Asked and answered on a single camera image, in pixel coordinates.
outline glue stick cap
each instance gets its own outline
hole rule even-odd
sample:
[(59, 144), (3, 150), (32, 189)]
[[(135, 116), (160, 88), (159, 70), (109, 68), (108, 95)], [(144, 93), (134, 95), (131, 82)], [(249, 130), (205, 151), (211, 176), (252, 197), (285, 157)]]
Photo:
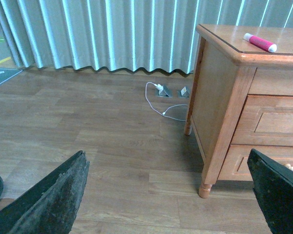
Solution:
[(268, 49), (269, 52), (276, 52), (277, 51), (277, 45), (276, 44), (272, 44), (269, 49)]
[(246, 34), (244, 35), (243, 39), (249, 42), (249, 41), (250, 41), (250, 38), (251, 38), (252, 36), (253, 36), (252, 34), (246, 33)]

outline charging cable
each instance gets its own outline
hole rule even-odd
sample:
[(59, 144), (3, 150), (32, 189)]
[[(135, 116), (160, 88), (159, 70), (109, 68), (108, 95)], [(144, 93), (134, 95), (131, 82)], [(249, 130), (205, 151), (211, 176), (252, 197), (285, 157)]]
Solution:
[(152, 83), (152, 82), (148, 82), (148, 83), (146, 83), (146, 100), (147, 100), (147, 102), (149, 103), (149, 105), (150, 105), (150, 107), (152, 108), (152, 110), (154, 110), (156, 113), (159, 113), (159, 114), (160, 114), (161, 116), (163, 116), (163, 117), (171, 118), (171, 119), (174, 119), (174, 120), (177, 120), (177, 121), (183, 121), (183, 122), (185, 122), (186, 120), (178, 119), (178, 118), (173, 118), (173, 117), (170, 117), (170, 116), (166, 116), (165, 114), (166, 114), (166, 112), (167, 112), (170, 108), (173, 108), (173, 107), (176, 107), (176, 106), (187, 106), (187, 105), (186, 105), (186, 104), (179, 104), (179, 105), (170, 106), (170, 107), (168, 107), (163, 113), (161, 113), (161, 112), (155, 110), (155, 109), (153, 108), (152, 104), (150, 103), (150, 101), (147, 99), (147, 85), (148, 85), (148, 84), (153, 84), (153, 85), (155, 86), (155, 88), (156, 88), (157, 90), (159, 90), (159, 91), (162, 91), (162, 90), (163, 90), (163, 86), (160, 85), (160, 84), (154, 84), (154, 83)]

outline wooden cabinet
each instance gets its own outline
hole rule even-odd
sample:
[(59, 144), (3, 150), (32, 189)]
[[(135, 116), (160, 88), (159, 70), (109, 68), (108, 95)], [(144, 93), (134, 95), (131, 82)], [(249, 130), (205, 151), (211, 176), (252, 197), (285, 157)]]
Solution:
[[(200, 34), (185, 134), (204, 161), (201, 197), (217, 180), (251, 180), (255, 148), (293, 166), (293, 29), (198, 25)], [(251, 33), (277, 44), (268, 53)]]

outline turned wooden leg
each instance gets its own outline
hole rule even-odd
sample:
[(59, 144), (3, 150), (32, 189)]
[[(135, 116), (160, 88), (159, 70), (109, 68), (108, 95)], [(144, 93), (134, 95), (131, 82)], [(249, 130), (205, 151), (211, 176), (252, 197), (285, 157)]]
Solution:
[(191, 131), (192, 131), (191, 122), (187, 121), (186, 124), (185, 124), (184, 134), (187, 135), (187, 136), (190, 136)]
[(199, 188), (199, 196), (201, 198), (208, 198), (212, 186), (212, 184), (204, 184), (202, 182)]

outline curtain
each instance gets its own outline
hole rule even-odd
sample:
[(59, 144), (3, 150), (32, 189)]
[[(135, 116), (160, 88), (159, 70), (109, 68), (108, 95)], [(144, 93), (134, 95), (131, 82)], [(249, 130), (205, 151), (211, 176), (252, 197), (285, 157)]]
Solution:
[(293, 27), (293, 0), (0, 0), (19, 67), (190, 73), (199, 23)]

